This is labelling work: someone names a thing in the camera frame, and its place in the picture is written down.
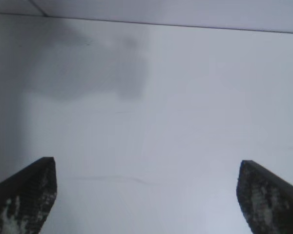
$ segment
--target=white surface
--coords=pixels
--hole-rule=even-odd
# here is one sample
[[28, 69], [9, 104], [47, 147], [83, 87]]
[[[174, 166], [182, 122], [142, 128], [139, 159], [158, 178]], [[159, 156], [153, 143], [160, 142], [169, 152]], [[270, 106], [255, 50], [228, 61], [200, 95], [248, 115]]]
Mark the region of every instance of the white surface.
[[42, 233], [250, 234], [240, 161], [293, 183], [293, 35], [0, 17], [0, 180], [41, 156]]
[[293, 32], [293, 0], [35, 0], [48, 14]]
[[27, 0], [0, 0], [0, 13], [41, 16]]

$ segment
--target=white wall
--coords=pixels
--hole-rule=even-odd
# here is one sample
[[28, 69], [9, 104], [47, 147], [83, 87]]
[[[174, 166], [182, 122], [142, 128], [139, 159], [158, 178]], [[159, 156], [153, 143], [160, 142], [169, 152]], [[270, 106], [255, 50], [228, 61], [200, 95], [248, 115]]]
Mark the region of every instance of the white wall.
[[51, 16], [293, 32], [293, 0], [34, 0]]
[[293, 35], [0, 16], [0, 181], [41, 156], [42, 233], [250, 234], [240, 161], [293, 183]]

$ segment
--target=thin line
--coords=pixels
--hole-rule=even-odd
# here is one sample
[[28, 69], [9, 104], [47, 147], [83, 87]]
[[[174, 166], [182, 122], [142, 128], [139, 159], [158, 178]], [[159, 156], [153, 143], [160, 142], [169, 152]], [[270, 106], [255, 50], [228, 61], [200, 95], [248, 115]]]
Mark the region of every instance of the thin line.
[[[0, 15], [14, 15], [14, 16], [29, 16], [29, 17], [41, 17], [37, 15], [26, 15], [26, 14], [15, 14], [15, 13], [0, 13]], [[68, 19], [68, 20], [86, 20], [86, 21], [101, 21], [101, 22], [118, 22], [118, 23], [134, 23], [144, 25], [156, 25], [156, 26], [172, 26], [172, 27], [187, 27], [187, 28], [204, 28], [204, 29], [219, 29], [219, 30], [235, 30], [235, 31], [249, 31], [249, 32], [261, 32], [261, 33], [283, 33], [293, 34], [291, 31], [277, 31], [277, 30], [264, 30], [264, 29], [247, 29], [247, 28], [230, 28], [230, 27], [212, 27], [212, 26], [195, 26], [195, 25], [181, 25], [181, 24], [161, 24], [161, 23], [145, 23], [145, 22], [132, 22], [132, 21], [121, 21], [121, 20], [108, 20], [108, 19], [86, 19], [86, 18], [70, 18], [61, 16], [50, 16], [48, 18], [53, 19]]]
[[34, 0], [27, 0], [33, 7], [35, 7], [44, 17], [49, 17], [49, 15], [37, 4]]
[[136, 182], [136, 183], [144, 184], [144, 185], [160, 185], [159, 183], [148, 182], [140, 178], [130, 177], [130, 176], [121, 176], [121, 175], [73, 177], [73, 178], [66, 178], [66, 179], [103, 181], [103, 182], [114, 182], [114, 183]]

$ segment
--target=crack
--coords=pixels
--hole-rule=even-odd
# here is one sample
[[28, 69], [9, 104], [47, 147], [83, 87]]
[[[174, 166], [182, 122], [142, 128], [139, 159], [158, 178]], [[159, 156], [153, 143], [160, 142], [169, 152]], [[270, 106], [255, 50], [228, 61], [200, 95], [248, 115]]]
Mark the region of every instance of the crack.
[[160, 185], [159, 183], [148, 182], [148, 181], [145, 181], [140, 178], [130, 177], [130, 176], [122, 176], [122, 175], [73, 177], [73, 178], [67, 178], [67, 179], [69, 179], [69, 180], [104, 181], [104, 182], [112, 182], [112, 183], [134, 182], [134, 183], [148, 185], [148, 186]]
[[44, 17], [49, 17], [49, 15], [37, 4], [34, 2], [34, 0], [28, 0], [28, 2], [33, 6], [35, 7], [39, 12], [40, 14], [42, 14], [42, 16]]

